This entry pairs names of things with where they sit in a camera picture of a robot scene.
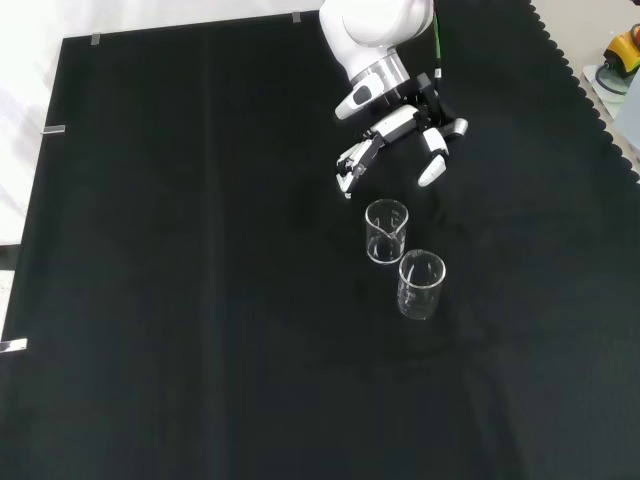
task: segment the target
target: black cloth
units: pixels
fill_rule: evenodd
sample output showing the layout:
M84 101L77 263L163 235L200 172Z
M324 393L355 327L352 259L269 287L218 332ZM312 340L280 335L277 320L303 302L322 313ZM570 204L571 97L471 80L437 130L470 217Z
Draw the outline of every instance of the black cloth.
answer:
M15 270L20 245L0 245L0 270Z
M0 359L0 476L640 478L640 198L527 2L439 2L469 120L351 201L317 12L63 42ZM432 72L432 34L403 45ZM364 209L447 264L404 319Z

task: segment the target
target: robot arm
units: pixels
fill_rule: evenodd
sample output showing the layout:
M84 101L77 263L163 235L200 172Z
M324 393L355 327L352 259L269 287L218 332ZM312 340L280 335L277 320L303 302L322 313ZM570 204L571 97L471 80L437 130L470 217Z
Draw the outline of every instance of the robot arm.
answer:
M464 136L467 122L441 104L426 74L411 79L396 46L422 34L434 17L432 0L326 0L320 22L352 91L336 108L338 119L369 108L390 113L337 162L337 180L347 197L380 149L413 132L424 140L427 165L418 185L427 186L446 169L447 140Z
M351 81L336 109L344 120L410 79L396 46L433 20L431 0L327 0L320 22L331 51Z

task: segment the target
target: yellow object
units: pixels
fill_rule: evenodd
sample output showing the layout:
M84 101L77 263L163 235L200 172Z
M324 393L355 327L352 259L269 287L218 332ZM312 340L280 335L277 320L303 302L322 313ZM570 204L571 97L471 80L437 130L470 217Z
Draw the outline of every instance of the yellow object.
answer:
M631 35L638 32L626 32L618 35L609 44L609 48L604 53L607 60L613 61L616 71L621 77L633 75L640 68L640 50L636 47Z

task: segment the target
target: green cable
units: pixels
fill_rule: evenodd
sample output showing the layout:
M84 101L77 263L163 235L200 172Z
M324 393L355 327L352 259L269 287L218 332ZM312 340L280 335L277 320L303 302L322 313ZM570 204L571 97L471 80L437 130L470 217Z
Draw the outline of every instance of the green cable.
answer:
M438 26L438 14L434 13L434 22L433 22L433 27L436 33L436 58L438 60L440 60L441 55L440 55L440 27Z

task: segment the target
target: metal clip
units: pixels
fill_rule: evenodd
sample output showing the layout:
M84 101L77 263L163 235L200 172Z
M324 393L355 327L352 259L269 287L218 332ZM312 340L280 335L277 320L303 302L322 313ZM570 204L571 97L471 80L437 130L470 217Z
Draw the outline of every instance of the metal clip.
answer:
M12 340L10 342L0 342L0 354L9 352L19 352L27 349L27 339Z
M42 130L42 134L43 135L54 135L57 133L64 133L64 131L67 129L66 125L56 125L54 127L44 127L44 130Z

